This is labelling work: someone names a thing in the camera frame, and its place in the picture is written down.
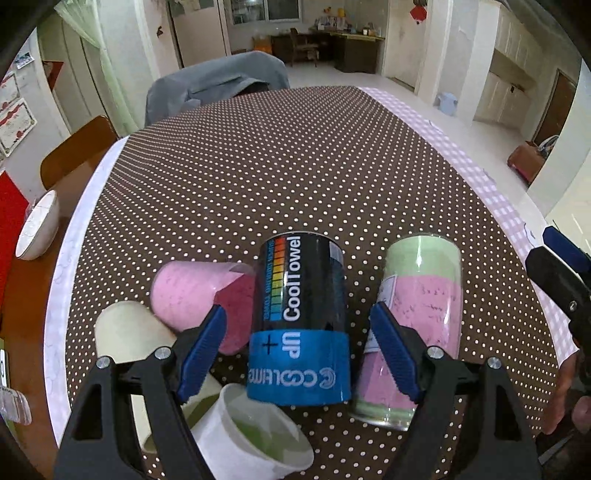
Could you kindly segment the person's right hand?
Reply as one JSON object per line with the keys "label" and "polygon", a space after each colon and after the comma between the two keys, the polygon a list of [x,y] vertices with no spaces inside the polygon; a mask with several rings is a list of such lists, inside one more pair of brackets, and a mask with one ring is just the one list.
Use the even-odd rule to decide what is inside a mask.
{"label": "person's right hand", "polygon": [[[542,416],[542,432],[552,434],[563,419],[566,412],[567,393],[579,367],[578,352],[570,355],[560,366],[556,381],[556,387]],[[583,396],[575,404],[571,419],[575,428],[582,434],[590,431],[590,397]]]}

